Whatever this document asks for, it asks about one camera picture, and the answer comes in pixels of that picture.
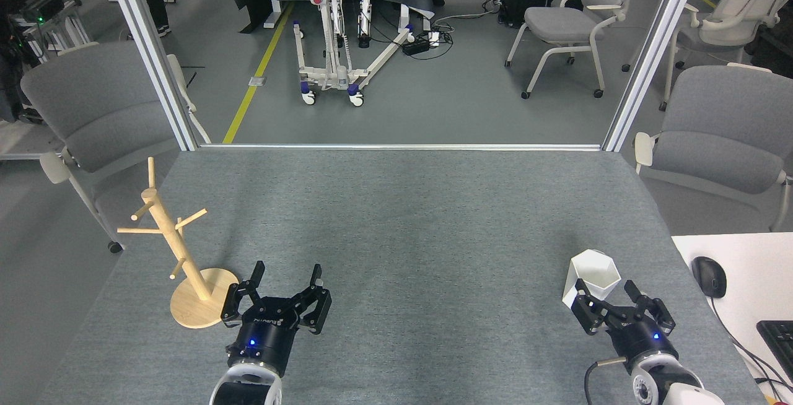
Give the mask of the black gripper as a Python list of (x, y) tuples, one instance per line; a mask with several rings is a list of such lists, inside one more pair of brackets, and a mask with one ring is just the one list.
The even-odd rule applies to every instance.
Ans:
[[(611, 331), (611, 340), (617, 356), (625, 357), (625, 368), (632, 368), (634, 364), (647, 354), (663, 352), (678, 358), (679, 354), (669, 341), (667, 334), (671, 334), (676, 323), (667, 307), (660, 298), (650, 298), (642, 293), (634, 281), (628, 280), (624, 290), (634, 303), (632, 318), (635, 323), (619, 325), (614, 329), (614, 320), (609, 318), (613, 305), (605, 300), (599, 300), (589, 292), (584, 279), (578, 278), (575, 283), (577, 295), (571, 310), (582, 328), (588, 335), (594, 335), (598, 329), (606, 324)], [(645, 318), (647, 313), (655, 320)]]
[[(257, 288), (264, 272), (263, 261), (256, 261), (248, 280), (231, 283), (227, 289), (221, 309), (222, 323), (224, 326), (242, 324), (235, 342), (226, 347), (227, 365), (232, 367), (243, 362), (263, 362), (277, 374), (283, 375), (297, 327), (307, 327), (311, 333), (320, 333), (332, 298), (330, 291), (323, 286), (319, 263), (313, 267), (309, 286), (292, 296), (291, 307), (288, 298), (260, 298)], [(240, 302), (246, 295), (254, 305), (241, 315)]]

